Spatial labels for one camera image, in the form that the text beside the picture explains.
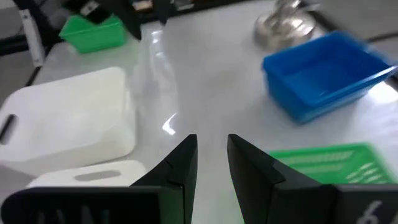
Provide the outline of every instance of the table surface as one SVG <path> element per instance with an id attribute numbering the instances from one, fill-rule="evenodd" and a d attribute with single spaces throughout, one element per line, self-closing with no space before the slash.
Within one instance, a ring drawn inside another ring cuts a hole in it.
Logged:
<path id="1" fill-rule="evenodd" d="M 261 71 L 268 53 L 254 43 L 252 28 L 273 7 L 273 1 L 250 1 L 172 18 L 165 27 L 146 24 L 141 42 L 129 38 L 123 47 L 94 54 L 79 55 L 61 43 L 35 84 L 123 68 L 137 105 L 137 145 L 122 159 L 150 170 L 188 134 L 198 135 L 192 223 L 243 223 L 229 174 L 229 133 L 266 152 L 367 141 L 397 171 L 398 93 L 389 85 L 301 126 L 270 99 Z M 2 197 L 32 179 L 5 168 L 0 177 L 8 180 Z"/>

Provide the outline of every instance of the green plastic basket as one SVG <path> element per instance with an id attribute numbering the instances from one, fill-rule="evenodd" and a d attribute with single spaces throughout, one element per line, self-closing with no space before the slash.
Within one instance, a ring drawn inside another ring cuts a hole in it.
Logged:
<path id="1" fill-rule="evenodd" d="M 80 53 L 96 52 L 126 43 L 126 31 L 117 17 L 110 17 L 100 25 L 71 16 L 61 30 L 60 37 Z"/>
<path id="2" fill-rule="evenodd" d="M 395 183 L 368 144 L 274 151 L 270 155 L 323 184 Z"/>

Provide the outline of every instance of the printed number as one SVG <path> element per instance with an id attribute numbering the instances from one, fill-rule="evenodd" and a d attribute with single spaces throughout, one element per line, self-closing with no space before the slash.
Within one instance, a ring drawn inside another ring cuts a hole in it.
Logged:
<path id="1" fill-rule="evenodd" d="M 382 204 L 381 201 L 374 201 L 369 204 L 368 208 L 363 213 L 363 216 L 356 221 L 356 224 L 378 224 L 379 219 L 373 215 L 378 207 Z"/>

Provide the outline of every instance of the blue plastic basket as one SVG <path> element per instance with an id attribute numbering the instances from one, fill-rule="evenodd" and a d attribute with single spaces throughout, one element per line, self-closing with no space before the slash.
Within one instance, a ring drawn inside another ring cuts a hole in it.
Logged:
<path id="1" fill-rule="evenodd" d="M 341 32 L 264 59 L 270 95 L 299 123 L 367 93 L 395 72 L 384 57 Z"/>

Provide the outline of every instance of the black cable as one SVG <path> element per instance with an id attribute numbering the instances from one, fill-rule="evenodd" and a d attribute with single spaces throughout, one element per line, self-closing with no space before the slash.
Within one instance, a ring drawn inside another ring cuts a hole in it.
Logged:
<path id="1" fill-rule="evenodd" d="M 391 39 L 391 38 L 398 38 L 398 31 L 397 32 L 391 32 L 391 33 L 388 33 L 388 34 L 377 35 L 375 37 L 368 38 L 365 41 L 368 42 L 368 43 L 375 43 L 375 42 L 379 42 L 379 41 L 387 40 L 387 39 Z"/>

